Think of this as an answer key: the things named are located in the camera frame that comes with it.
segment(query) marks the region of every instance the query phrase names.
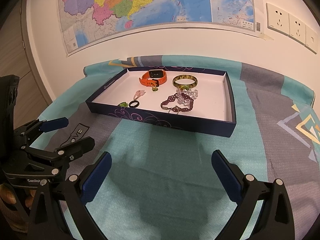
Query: hand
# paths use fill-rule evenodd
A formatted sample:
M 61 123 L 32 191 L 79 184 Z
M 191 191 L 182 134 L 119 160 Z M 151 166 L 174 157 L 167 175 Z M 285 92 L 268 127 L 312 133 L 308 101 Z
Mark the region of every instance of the hand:
M 25 199 L 26 207 L 31 209 L 33 199 L 35 197 L 36 191 L 30 190 L 30 195 Z M 0 197 L 7 203 L 7 204 L 15 204 L 17 201 L 11 192 L 11 190 L 6 187 L 4 184 L 0 185 Z
M 25 205 L 31 209 L 33 198 L 36 194 L 35 190 L 30 190 L 30 195 L 25 199 Z M 12 211 L 7 208 L 3 202 L 7 204 L 15 204 L 17 201 L 11 192 L 11 190 L 6 187 L 4 184 L 0 185 L 0 197 L 3 201 L 0 200 L 0 212 L 6 217 L 10 227 L 17 232 L 27 233 L 28 223 L 24 222 L 18 213 L 18 211 Z

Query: beaded bracelet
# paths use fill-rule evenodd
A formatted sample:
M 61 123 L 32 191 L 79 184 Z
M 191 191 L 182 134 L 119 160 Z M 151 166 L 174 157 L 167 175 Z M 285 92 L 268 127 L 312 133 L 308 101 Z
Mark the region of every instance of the beaded bracelet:
M 163 101 L 163 102 L 160 104 L 161 108 L 162 108 L 163 110 L 169 110 L 169 113 L 170 113 L 170 111 L 173 111 L 173 112 L 177 112 L 177 114 L 178 114 L 179 112 L 189 112 L 189 111 L 191 111 L 192 108 L 193 108 L 193 99 L 192 99 L 190 96 L 186 95 L 185 93 L 181 93 L 181 96 L 182 96 L 185 100 L 190 100 L 190 103 L 189 103 L 189 107 L 190 107 L 190 108 L 187 108 L 187 107 L 181 108 L 181 107 L 179 107 L 179 106 L 174 106 L 174 107 L 166 107 L 166 106 L 165 106 L 165 105 L 169 104 L 170 102 L 174 102 L 174 101 L 178 98 L 177 93 L 175 93 L 175 94 L 172 95 L 172 96 L 169 96 L 166 101 Z

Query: wall socket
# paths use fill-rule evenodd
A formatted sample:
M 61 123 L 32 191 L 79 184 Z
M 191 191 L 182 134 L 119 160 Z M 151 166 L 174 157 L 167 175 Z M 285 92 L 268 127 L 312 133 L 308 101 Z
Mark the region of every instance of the wall socket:
M 314 53 L 318 53 L 318 35 L 312 30 L 309 26 L 306 26 L 306 44 L 305 46 L 313 51 Z
M 304 45 L 306 43 L 306 25 L 297 17 L 289 14 L 289 26 L 289 37 Z
M 289 35 L 289 14 L 286 11 L 267 3 L 267 18 L 269 29 Z

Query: cabinet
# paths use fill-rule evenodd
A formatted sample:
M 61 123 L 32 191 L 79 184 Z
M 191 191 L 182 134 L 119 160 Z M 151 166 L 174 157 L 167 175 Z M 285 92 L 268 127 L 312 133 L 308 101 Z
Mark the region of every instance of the cabinet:
M 36 119 L 51 103 L 44 99 L 46 91 L 40 91 L 29 65 L 33 58 L 27 57 L 22 38 L 21 5 L 22 0 L 15 5 L 0 30 L 0 76 L 13 74 L 20 77 L 14 128 Z

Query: chinese province map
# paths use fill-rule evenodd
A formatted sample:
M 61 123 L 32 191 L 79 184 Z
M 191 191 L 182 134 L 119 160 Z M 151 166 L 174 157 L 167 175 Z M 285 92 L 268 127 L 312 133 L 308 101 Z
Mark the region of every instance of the chinese province map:
M 176 22 L 254 31 L 253 0 L 58 0 L 68 52 L 115 33 Z

